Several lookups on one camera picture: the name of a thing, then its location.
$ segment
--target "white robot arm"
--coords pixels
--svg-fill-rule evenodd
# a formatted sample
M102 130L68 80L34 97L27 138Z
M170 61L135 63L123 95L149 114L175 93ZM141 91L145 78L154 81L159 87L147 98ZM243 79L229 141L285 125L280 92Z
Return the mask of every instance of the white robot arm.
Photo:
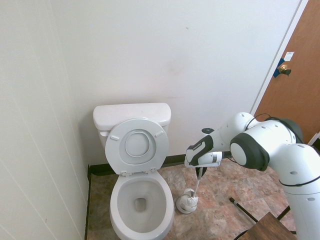
M265 171L271 167L292 210L297 238L320 240L320 157L301 143L301 138L301 130L293 121L270 117L259 122L241 112L189 146L185 165L218 166L217 152L231 151L234 160L245 168Z

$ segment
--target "toilet seat hinge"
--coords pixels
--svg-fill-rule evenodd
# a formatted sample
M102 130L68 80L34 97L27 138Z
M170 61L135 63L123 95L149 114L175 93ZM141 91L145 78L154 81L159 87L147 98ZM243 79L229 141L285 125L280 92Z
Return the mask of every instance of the toilet seat hinge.
M132 175L132 173L131 172L127 173L127 171L121 171L121 175L124 176L124 177L129 177L129 176Z
M148 171L144 171L146 174L152 174L156 171L156 168L155 167L151 167L150 170Z

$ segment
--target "door frame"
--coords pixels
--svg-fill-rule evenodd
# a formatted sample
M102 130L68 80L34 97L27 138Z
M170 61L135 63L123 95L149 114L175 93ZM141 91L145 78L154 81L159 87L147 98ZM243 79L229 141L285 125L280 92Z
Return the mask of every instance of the door frame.
M300 19L302 13L305 10L305 7L306 7L307 3L308 3L308 0L300 0L299 5L298 5L298 7L297 7L297 9L296 9L296 11L295 11L295 13L293 15L293 18L292 18L291 22L290 22L290 25L288 26L288 28L286 30L284 38L282 39L282 42L281 42L281 44L280 44L280 46L278 48L278 51L274 56L274 59L273 59L273 61L271 63L269 71L268 71L268 73L266 74L266 76L264 78L264 81L262 83L260 91L259 91L259 93L258 93L258 95L257 95L257 97L256 97L256 99L254 101L254 104L253 104L252 108L251 108L251 111L250 111L251 115L254 115L256 113L256 111L257 111L257 109L259 107L259 104L260 104L260 102L261 102L261 100L262 100L262 98L263 98L263 96L264 96L264 94L265 94L265 92L267 90L267 87L268 87L268 85L269 85L269 83L270 83L270 81L271 81L271 79L273 77L275 69L277 68L278 63L279 63L284 51L286 50L286 47L287 47L287 45L289 43L289 40L290 40L292 34L294 33L294 30L296 29L296 26L297 26L297 24L299 22L299 19Z

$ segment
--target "toilet seat lid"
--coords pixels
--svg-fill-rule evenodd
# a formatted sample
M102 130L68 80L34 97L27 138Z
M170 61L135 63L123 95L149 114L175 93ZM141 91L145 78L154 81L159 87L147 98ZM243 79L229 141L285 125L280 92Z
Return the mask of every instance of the toilet seat lid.
M168 151L165 130L157 122L141 117L116 125L105 144L106 159L118 175L158 170Z

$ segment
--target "white wall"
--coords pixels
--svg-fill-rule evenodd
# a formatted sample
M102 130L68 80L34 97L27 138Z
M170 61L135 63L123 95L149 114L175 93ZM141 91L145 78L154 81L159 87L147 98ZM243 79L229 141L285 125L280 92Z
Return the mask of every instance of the white wall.
M98 105L168 103L171 156L250 112L299 2L52 0L89 163Z
M83 240L88 179L50 3L0 1L0 239Z

